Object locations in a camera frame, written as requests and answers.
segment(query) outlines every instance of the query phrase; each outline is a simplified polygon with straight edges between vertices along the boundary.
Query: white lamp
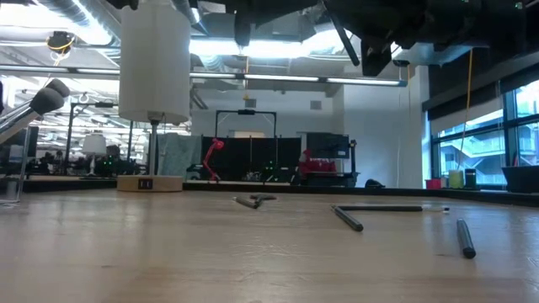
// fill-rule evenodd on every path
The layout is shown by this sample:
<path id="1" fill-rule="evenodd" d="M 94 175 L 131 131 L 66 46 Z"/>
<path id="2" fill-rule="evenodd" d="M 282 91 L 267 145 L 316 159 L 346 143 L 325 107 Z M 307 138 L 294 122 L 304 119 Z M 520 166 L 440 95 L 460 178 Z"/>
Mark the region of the white lamp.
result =
<path id="1" fill-rule="evenodd" d="M 107 141 L 101 134 L 93 133 L 86 136 L 84 139 L 83 153 L 92 156 L 92 162 L 90 163 L 90 174 L 88 176 L 94 176 L 93 170 L 95 169 L 95 156 L 107 154 Z"/>

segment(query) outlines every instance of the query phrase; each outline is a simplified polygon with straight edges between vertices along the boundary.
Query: lamp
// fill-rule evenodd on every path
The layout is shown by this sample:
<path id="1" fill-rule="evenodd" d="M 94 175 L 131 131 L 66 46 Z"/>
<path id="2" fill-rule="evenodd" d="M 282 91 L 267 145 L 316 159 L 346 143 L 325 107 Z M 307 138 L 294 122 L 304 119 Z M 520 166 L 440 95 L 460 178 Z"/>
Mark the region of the lamp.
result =
<path id="1" fill-rule="evenodd" d="M 84 139 L 83 153 L 92 156 L 92 162 L 90 163 L 90 173 L 88 176 L 95 176 L 93 170 L 95 169 L 95 156 L 107 154 L 107 141 L 103 135 L 99 133 L 93 133 L 86 136 Z"/>

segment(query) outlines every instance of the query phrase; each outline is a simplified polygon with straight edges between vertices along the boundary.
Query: glass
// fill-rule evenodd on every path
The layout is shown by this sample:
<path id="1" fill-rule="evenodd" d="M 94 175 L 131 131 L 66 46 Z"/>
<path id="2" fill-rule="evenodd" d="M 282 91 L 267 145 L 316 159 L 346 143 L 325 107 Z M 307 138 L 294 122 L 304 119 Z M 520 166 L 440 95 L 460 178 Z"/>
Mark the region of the glass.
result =
<path id="1" fill-rule="evenodd" d="M 466 131 L 476 130 L 484 126 L 502 124 L 504 122 L 504 111 L 502 109 L 496 110 L 490 114 L 486 114 L 474 120 L 469 120 L 466 123 Z M 450 129 L 443 130 L 438 133 L 438 137 L 449 136 L 453 134 L 458 134 L 464 131 L 464 123 L 451 127 Z"/>
<path id="2" fill-rule="evenodd" d="M 539 123 L 520 126 L 519 166 L 539 165 Z"/>
<path id="3" fill-rule="evenodd" d="M 442 175 L 450 170 L 475 168 L 478 184 L 507 184 L 502 167 L 505 166 L 505 140 L 503 131 L 441 142 L 440 165 Z"/>
<path id="4" fill-rule="evenodd" d="M 517 118 L 539 114 L 539 80 L 515 90 Z"/>

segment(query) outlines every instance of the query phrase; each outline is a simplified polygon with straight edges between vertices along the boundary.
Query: white lamp shade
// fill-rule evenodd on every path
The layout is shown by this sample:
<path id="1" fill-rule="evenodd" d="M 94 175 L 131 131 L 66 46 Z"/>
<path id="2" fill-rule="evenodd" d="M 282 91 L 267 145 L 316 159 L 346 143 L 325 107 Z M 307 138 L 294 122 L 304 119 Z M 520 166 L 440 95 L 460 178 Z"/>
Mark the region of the white lamp shade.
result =
<path id="1" fill-rule="evenodd" d="M 100 134 L 92 134 L 84 139 L 83 153 L 88 155 L 106 155 L 107 141 Z"/>

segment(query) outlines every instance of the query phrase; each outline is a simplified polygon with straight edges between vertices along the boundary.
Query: red machine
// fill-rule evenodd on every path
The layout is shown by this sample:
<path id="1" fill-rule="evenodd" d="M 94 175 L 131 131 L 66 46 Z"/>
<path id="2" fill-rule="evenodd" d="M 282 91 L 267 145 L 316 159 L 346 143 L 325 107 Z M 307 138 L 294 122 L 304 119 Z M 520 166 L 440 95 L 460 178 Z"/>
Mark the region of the red machine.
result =
<path id="1" fill-rule="evenodd" d="M 208 161 L 210 161 L 210 157 L 211 157 L 211 154 L 213 153 L 213 150 L 214 149 L 218 151 L 221 150 L 223 147 L 225 147 L 225 142 L 217 140 L 216 138 L 213 138 L 212 141 L 213 141 L 213 144 L 210 146 L 210 149 L 208 149 L 208 152 L 206 153 L 202 164 L 208 170 L 208 172 L 210 172 L 210 175 L 211 175 L 210 180 L 216 181 L 216 180 L 221 180 L 221 178 L 219 178 L 219 176 L 211 169 L 210 165 L 208 165 Z"/>

